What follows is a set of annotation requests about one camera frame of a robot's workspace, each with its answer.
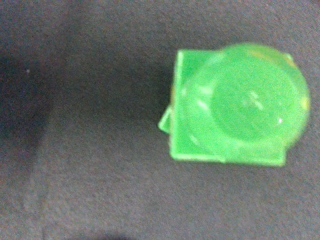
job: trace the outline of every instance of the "green plastic object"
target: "green plastic object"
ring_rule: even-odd
[[[158,127],[175,160],[280,167],[309,109],[306,80],[287,53],[253,43],[183,49]]]

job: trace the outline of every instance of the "translucent plastic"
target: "translucent plastic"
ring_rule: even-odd
[[[292,57],[243,43],[179,50],[159,128],[176,160],[282,166],[306,125],[310,97]]]

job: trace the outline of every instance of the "green plastic cap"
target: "green plastic cap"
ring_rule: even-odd
[[[176,160],[283,166],[309,109],[306,80],[287,53],[251,43],[184,49],[158,126]]]

